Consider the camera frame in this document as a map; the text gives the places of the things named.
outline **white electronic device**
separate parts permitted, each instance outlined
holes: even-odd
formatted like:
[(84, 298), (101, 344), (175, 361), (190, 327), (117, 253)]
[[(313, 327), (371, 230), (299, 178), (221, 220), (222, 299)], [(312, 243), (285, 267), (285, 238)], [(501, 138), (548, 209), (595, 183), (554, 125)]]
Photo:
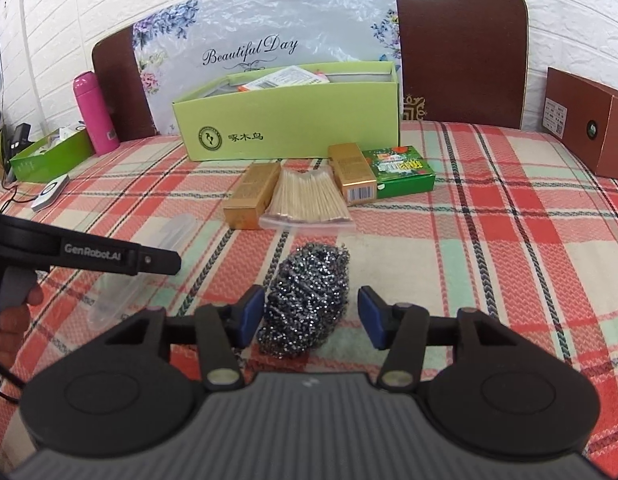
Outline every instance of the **white electronic device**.
[(40, 211), (41, 209), (45, 209), (46, 207), (52, 205), (68, 182), (69, 175), (67, 173), (49, 182), (45, 186), (45, 189), (40, 192), (38, 198), (32, 202), (32, 209), (34, 211)]

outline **wall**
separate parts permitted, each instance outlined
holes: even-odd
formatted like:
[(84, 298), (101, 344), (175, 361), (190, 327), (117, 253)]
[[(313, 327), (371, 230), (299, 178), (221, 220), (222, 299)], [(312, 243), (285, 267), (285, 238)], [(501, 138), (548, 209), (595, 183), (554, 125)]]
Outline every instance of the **wall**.
[[(4, 113), (52, 130), (80, 116), (70, 81), (101, 38), (178, 0), (0, 0)], [(618, 0), (526, 0), (529, 74), (524, 127), (539, 126), (547, 66), (618, 88)]]

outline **finger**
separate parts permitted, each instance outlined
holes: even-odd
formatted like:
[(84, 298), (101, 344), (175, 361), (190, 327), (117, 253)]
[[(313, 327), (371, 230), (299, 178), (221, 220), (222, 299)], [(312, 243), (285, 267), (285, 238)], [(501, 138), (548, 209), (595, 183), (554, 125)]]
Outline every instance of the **finger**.
[(30, 293), (27, 296), (27, 303), (29, 303), (30, 305), (40, 305), (40, 303), (42, 303), (44, 299), (45, 296), (42, 293), (42, 289), (40, 288), (40, 285), (36, 283), (36, 285), (33, 286), (32, 290), (30, 290)]
[(0, 364), (9, 369), (16, 362), (16, 354), (9, 352), (0, 352)]
[(23, 334), (29, 327), (30, 320), (27, 305), (7, 308), (0, 313), (0, 330), (12, 334)]
[(9, 334), (0, 331), (0, 352), (16, 353), (20, 348), (20, 343), (22, 343), (22, 336), (20, 334)]

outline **pink bottle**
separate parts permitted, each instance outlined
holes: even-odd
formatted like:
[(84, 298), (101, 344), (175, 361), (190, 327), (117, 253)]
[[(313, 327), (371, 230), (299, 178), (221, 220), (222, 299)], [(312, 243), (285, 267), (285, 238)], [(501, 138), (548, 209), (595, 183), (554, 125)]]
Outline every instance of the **pink bottle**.
[(96, 155), (118, 148), (120, 141), (94, 72), (82, 73), (74, 79), (74, 95)]

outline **green box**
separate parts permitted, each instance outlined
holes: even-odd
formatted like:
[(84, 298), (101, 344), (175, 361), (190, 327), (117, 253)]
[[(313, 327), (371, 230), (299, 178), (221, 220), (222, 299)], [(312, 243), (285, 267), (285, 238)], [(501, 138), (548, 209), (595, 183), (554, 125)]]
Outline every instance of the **green box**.
[(399, 143), (399, 82), (391, 61), (301, 65), (328, 84), (247, 92), (280, 70), (229, 75), (173, 104), (191, 160), (326, 158), (332, 144), (371, 150)]
[(57, 131), (43, 137), (11, 159), (16, 178), (21, 182), (48, 183), (73, 170), (78, 164), (94, 154), (94, 147), (87, 130), (73, 134), (45, 153), (32, 155), (43, 147)]
[(436, 174), (413, 146), (365, 150), (362, 154), (377, 180), (378, 199), (433, 189)]

